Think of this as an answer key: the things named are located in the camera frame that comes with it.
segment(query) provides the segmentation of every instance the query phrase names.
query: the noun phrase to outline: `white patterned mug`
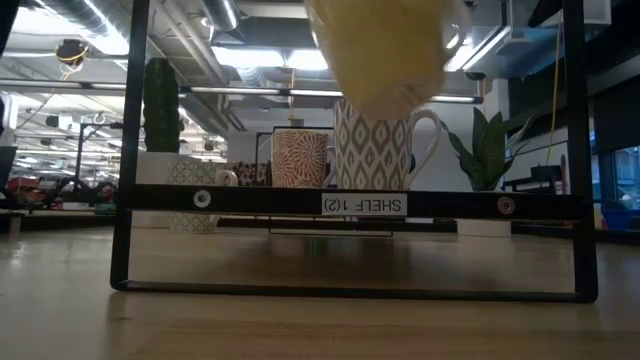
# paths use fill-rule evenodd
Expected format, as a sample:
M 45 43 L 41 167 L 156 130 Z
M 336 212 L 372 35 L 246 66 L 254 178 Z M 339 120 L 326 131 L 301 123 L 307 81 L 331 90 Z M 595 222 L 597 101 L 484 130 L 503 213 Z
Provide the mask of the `white patterned mug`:
M 435 123 L 435 138 L 410 173 L 413 132 L 423 118 Z M 404 119 L 371 122 L 346 100 L 336 103 L 334 122 L 341 189 L 409 190 L 433 156 L 442 133 L 440 117 L 431 110 L 419 110 Z
M 233 171 L 223 170 L 226 164 L 176 161 L 169 170 L 171 185 L 238 186 Z M 175 213 L 169 227 L 177 233 L 210 234 L 218 227 L 218 215 Z
M 329 135 L 308 130 L 286 130 L 271 139 L 272 182 L 274 187 L 326 188 L 336 175 L 335 166 L 328 176 Z

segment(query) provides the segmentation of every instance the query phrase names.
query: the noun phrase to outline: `table surface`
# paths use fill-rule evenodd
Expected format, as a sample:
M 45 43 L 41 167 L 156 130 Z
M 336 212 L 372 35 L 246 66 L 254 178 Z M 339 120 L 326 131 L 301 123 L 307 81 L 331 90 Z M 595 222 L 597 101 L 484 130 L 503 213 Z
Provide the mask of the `table surface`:
M 134 230 L 140 280 L 570 290 L 571 243 L 517 236 L 394 239 L 176 236 Z M 599 245 L 596 304 L 118 293 L 112 229 L 0 240 L 0 349 L 13 359 L 635 359 L 640 249 Z

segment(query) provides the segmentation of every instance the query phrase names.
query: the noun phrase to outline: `white pot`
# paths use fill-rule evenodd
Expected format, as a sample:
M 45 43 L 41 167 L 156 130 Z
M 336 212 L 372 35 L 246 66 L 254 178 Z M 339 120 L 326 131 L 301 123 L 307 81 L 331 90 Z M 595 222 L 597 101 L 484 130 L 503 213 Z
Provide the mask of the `white pot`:
M 198 161 L 175 153 L 139 152 L 136 169 L 137 185 L 168 185 L 169 170 L 175 161 Z M 171 213 L 158 211 L 134 211 L 132 226 L 144 229 L 168 229 Z
M 510 221 L 458 220 L 458 235 L 490 238 L 511 237 Z

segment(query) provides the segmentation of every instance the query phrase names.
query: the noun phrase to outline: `shelf label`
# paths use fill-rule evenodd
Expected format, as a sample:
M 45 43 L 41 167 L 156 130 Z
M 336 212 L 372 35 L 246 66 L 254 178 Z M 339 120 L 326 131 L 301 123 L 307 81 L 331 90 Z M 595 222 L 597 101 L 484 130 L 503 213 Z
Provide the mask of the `shelf label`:
M 323 193 L 322 215 L 407 216 L 407 194 Z

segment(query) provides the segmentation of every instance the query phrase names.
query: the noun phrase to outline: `mug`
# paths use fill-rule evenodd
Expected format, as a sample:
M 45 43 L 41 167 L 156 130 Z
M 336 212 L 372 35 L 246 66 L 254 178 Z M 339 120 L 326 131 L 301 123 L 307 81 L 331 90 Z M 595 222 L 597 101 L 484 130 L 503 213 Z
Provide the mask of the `mug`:
M 329 68 L 345 96 L 371 121 L 406 117 L 437 95 L 444 66 L 470 30 L 461 0 L 305 0 L 305 5 Z
M 335 166 L 325 177 L 327 154 L 335 157 L 329 135 L 308 130 L 287 130 L 271 139 L 274 187 L 326 188 L 335 177 Z
M 176 161 L 169 170 L 171 185 L 238 186 L 233 171 L 223 170 L 225 164 Z M 169 228 L 177 233 L 210 234 L 215 232 L 219 215 L 175 213 Z
M 411 167 L 413 132 L 423 118 L 436 125 L 435 138 L 424 158 Z M 399 120 L 365 120 L 348 101 L 334 108 L 338 186 L 357 190 L 409 190 L 411 183 L 433 156 L 442 134 L 442 123 L 435 112 L 424 109 Z
M 226 170 L 233 171 L 238 176 L 239 186 L 271 186 L 271 163 L 248 164 L 239 162 L 227 164 Z

